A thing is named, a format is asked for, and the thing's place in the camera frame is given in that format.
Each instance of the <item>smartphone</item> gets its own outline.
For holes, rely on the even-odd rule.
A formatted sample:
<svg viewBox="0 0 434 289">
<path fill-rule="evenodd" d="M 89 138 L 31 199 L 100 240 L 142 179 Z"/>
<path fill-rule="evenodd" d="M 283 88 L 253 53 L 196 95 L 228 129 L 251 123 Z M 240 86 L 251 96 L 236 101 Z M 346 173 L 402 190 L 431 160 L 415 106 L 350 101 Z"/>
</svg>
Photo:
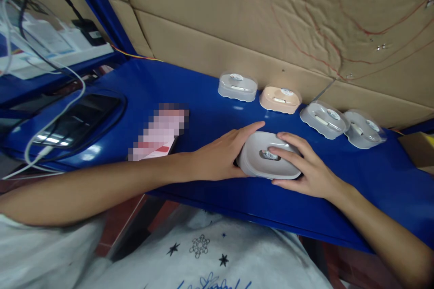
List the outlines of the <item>smartphone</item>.
<svg viewBox="0 0 434 289">
<path fill-rule="evenodd" d="M 37 135 L 35 145 L 73 148 L 83 142 L 120 104 L 116 97 L 90 94 L 69 108 L 44 132 Z"/>
</svg>

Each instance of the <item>white t-shirt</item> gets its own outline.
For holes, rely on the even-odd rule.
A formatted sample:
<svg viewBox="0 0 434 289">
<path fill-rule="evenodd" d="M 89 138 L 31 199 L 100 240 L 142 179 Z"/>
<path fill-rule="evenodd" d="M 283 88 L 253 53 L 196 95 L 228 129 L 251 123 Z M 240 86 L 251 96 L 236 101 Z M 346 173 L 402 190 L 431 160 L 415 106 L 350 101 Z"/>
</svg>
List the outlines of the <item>white t-shirt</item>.
<svg viewBox="0 0 434 289">
<path fill-rule="evenodd" d="M 220 214 L 180 206 L 115 263 L 93 256 L 102 229 L 101 218 L 36 228 L 0 215 L 0 288 L 332 288 L 295 234 Z"/>
</svg>

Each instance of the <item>finger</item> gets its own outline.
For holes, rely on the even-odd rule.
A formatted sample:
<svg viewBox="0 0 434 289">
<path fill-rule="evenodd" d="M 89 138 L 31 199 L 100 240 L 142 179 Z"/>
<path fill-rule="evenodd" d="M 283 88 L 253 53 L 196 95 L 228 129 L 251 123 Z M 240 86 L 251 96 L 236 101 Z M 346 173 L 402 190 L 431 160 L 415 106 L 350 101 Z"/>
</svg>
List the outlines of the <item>finger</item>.
<svg viewBox="0 0 434 289">
<path fill-rule="evenodd" d="M 280 186 L 284 189 L 295 191 L 301 193 L 302 191 L 302 182 L 300 180 L 281 180 L 274 179 L 271 181 L 273 185 Z"/>
<path fill-rule="evenodd" d="M 239 167 L 235 167 L 231 169 L 231 178 L 241 178 L 241 177 L 249 177 L 243 170 Z"/>
<path fill-rule="evenodd" d="M 305 139 L 288 132 L 279 132 L 276 136 L 279 139 L 296 146 L 307 160 L 319 158 L 315 151 L 313 151 L 311 145 Z"/>
<path fill-rule="evenodd" d="M 260 121 L 245 126 L 242 129 L 239 129 L 238 134 L 236 136 L 237 143 L 243 145 L 247 141 L 247 138 L 249 138 L 250 135 L 254 134 L 258 129 L 260 129 L 264 125 L 265 122 Z"/>
<path fill-rule="evenodd" d="M 272 154 L 276 154 L 283 159 L 289 161 L 291 164 L 293 164 L 295 167 L 297 167 L 299 170 L 301 170 L 303 173 L 306 173 L 306 171 L 311 167 L 308 161 L 306 161 L 303 157 L 296 154 L 295 152 L 288 151 L 281 148 L 276 147 L 270 147 L 268 149 Z"/>
</svg>

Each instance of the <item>blue table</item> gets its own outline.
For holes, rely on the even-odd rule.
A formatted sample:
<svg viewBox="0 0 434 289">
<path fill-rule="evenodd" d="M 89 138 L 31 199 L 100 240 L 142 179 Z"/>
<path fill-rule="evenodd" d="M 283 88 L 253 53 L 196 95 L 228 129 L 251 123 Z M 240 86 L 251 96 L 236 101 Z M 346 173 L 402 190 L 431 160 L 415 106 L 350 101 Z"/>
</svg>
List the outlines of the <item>blue table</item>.
<svg viewBox="0 0 434 289">
<path fill-rule="evenodd" d="M 146 128 L 148 117 L 154 115 L 158 103 L 186 103 L 190 109 L 189 129 L 179 138 L 176 152 L 196 150 L 231 129 L 264 120 L 263 131 L 289 131 L 307 139 L 332 171 L 434 248 L 434 180 L 413 166 L 392 131 L 387 131 L 386 143 L 360 150 L 345 136 L 335 140 L 324 138 L 300 120 L 299 111 L 293 115 L 266 111 L 259 104 L 259 96 L 252 103 L 223 98 L 217 93 L 216 78 L 155 61 L 131 60 L 96 84 L 127 96 L 129 104 L 124 118 L 87 150 L 47 166 L 69 171 L 125 160 L 128 148 L 142 135 L 144 124 Z M 95 88 L 89 87 L 88 91 L 93 92 Z M 66 101 L 68 99 L 55 103 L 23 124 L 21 130 L 8 137 L 6 146 L 13 149 L 17 157 L 22 157 L 30 135 L 61 110 Z M 32 149 L 34 155 L 39 150 Z M 57 151 L 49 157 L 65 153 Z M 284 190 L 263 178 L 173 184 L 152 194 L 370 251 L 349 221 L 327 201 Z"/>
</svg>

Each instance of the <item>cardboard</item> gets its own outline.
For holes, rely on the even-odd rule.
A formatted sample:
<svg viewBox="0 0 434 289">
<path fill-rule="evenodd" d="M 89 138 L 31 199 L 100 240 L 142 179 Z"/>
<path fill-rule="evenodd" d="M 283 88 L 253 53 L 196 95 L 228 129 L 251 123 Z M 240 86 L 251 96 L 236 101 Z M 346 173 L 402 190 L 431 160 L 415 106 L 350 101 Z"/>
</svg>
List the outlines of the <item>cardboard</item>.
<svg viewBox="0 0 434 289">
<path fill-rule="evenodd" d="M 304 103 L 338 78 L 321 100 L 365 110 L 383 127 L 434 116 L 426 1 L 110 0 L 140 54 L 216 77 L 246 72 L 260 89 L 290 84 Z"/>
<path fill-rule="evenodd" d="M 156 57 L 163 57 L 194 71 L 219 77 L 224 71 L 248 74 L 266 84 L 282 84 L 300 92 L 309 103 L 331 81 L 331 78 L 287 62 L 257 53 L 216 37 L 180 26 L 151 14 L 136 11 L 146 38 Z M 434 117 L 434 109 L 377 93 L 355 85 L 336 81 L 321 100 L 345 112 L 357 108 L 368 112 L 386 128 L 402 128 Z"/>
<path fill-rule="evenodd" d="M 434 137 L 416 132 L 398 138 L 415 166 L 434 174 Z"/>
</svg>

